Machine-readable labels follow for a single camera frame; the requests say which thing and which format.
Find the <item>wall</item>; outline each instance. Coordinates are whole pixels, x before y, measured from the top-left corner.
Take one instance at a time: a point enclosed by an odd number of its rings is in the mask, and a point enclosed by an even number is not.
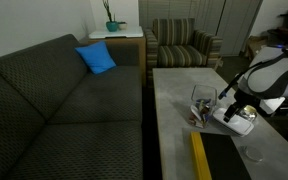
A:
[[[260,36],[269,29],[275,29],[283,25],[283,18],[278,17],[288,11],[288,0],[263,0],[253,24],[250,35]]]
[[[94,28],[90,0],[0,0],[0,56]]]
[[[90,0],[97,30],[106,29],[108,21],[102,0]],[[115,14],[116,21],[125,21],[128,26],[139,25],[138,0],[109,0],[112,19]]]

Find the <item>blue pillow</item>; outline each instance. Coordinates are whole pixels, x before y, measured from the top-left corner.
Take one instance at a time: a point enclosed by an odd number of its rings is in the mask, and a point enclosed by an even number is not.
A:
[[[82,56],[94,74],[99,74],[116,66],[107,51],[105,41],[99,41],[86,47],[78,47],[75,50]]]

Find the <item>gray coffee table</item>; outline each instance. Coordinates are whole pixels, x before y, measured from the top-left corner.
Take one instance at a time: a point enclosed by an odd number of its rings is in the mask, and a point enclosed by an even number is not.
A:
[[[199,131],[231,135],[252,179],[288,180],[288,142],[262,117],[258,116],[254,129],[244,137],[216,120],[206,129],[187,123],[195,84],[215,87],[218,92],[227,86],[213,69],[159,68],[153,69],[153,76],[163,179],[196,179],[189,136],[191,131]],[[233,103],[233,95],[234,90],[230,90],[228,97],[218,101],[219,107],[227,108]],[[246,145],[260,150],[263,161],[256,163],[244,156],[240,147]]]

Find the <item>armchair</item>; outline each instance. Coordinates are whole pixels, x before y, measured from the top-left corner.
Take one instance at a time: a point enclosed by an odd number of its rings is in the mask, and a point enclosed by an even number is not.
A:
[[[146,29],[146,76],[153,86],[153,68],[217,67],[222,38],[194,30],[193,18],[154,19]]]

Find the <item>gray sofa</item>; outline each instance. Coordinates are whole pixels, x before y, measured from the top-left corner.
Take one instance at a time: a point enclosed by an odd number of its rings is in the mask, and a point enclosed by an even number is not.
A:
[[[0,57],[0,179],[143,179],[136,45],[90,72],[73,35]]]

